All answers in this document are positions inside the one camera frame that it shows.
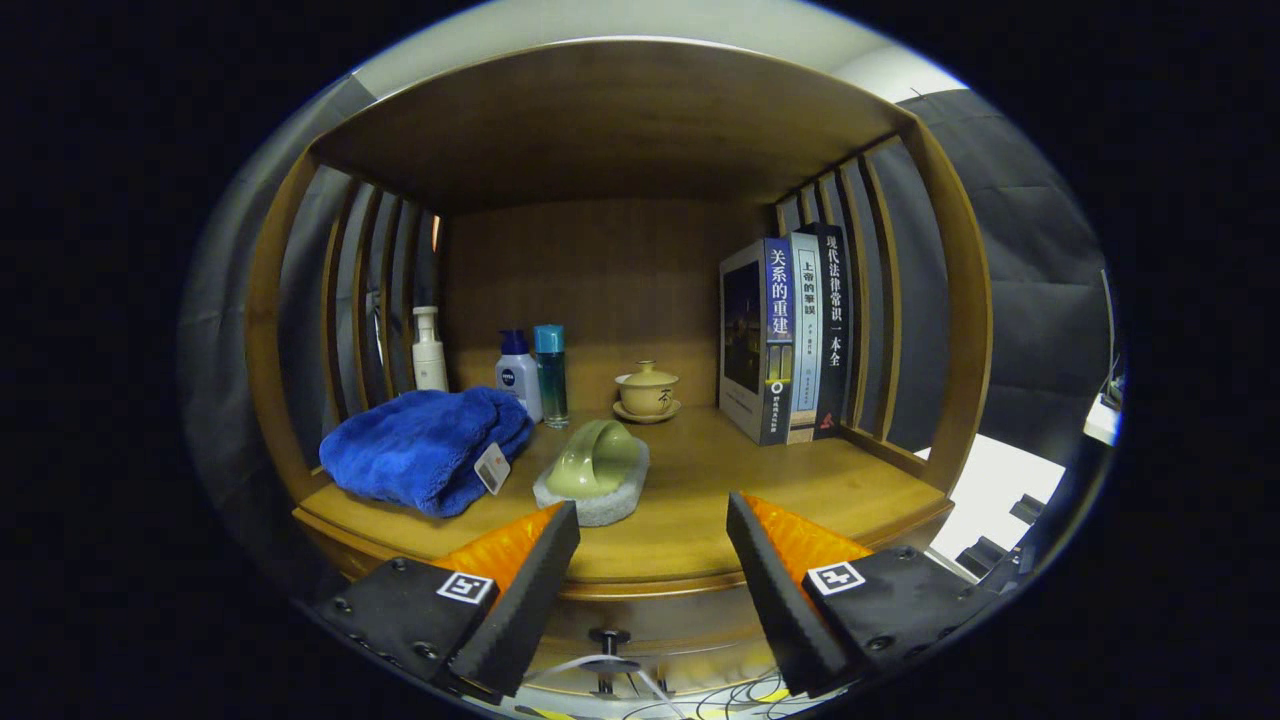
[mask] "clear bottle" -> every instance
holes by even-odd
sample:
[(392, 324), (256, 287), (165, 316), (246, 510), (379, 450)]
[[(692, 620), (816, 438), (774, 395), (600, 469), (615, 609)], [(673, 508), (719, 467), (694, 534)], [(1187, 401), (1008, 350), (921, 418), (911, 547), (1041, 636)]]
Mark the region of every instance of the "clear bottle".
[(534, 347), (538, 350), (538, 384), (543, 395), (543, 420), (552, 428), (567, 428), (564, 327), (534, 327)]

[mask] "blue towel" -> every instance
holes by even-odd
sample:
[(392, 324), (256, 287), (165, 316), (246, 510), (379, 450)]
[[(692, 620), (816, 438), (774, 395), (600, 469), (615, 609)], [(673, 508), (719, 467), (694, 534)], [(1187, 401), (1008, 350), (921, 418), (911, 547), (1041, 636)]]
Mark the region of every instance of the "blue towel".
[(361, 497), (452, 518), (486, 493), (476, 460), (497, 442), (507, 460), (534, 429), (515, 397), (488, 387), (407, 392), (348, 418), (320, 443), (320, 462)]

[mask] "white pump bottle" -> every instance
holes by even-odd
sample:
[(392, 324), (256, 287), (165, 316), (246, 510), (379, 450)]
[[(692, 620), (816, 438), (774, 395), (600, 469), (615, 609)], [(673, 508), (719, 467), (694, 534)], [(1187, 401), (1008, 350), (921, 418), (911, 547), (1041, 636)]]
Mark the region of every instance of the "white pump bottle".
[(439, 389), (449, 392), (449, 382), (444, 377), (444, 343), (435, 329), (439, 309), (434, 305), (413, 309), (417, 322), (417, 342), (413, 343), (413, 383), (417, 389)]

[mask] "wooden ceiling panel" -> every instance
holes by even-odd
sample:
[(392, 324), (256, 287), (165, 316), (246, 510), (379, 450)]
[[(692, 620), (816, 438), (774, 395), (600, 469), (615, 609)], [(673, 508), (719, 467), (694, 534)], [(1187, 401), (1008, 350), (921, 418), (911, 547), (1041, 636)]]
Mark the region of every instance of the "wooden ceiling panel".
[(745, 50), (590, 40), (428, 78), (314, 145), (438, 214), (604, 197), (772, 202), (911, 115)]

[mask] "bottle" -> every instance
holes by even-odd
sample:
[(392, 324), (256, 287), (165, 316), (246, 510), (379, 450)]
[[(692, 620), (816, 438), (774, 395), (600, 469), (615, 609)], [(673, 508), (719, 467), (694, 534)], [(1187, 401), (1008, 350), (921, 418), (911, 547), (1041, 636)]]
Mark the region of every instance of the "bottle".
[(535, 423), (543, 421), (543, 396), (538, 387), (538, 363), (529, 354), (524, 331), (502, 333), (502, 357), (494, 366), (494, 387), (512, 395)]
[(564, 327), (536, 325), (538, 386), (543, 392), (543, 419), (553, 428), (568, 427), (568, 398), (564, 393)]
[(417, 389), (439, 389), (449, 392), (449, 380), (444, 377), (444, 343), (435, 332), (435, 316), (439, 311), (434, 305), (413, 309), (417, 320), (417, 342), (413, 343), (413, 384)]

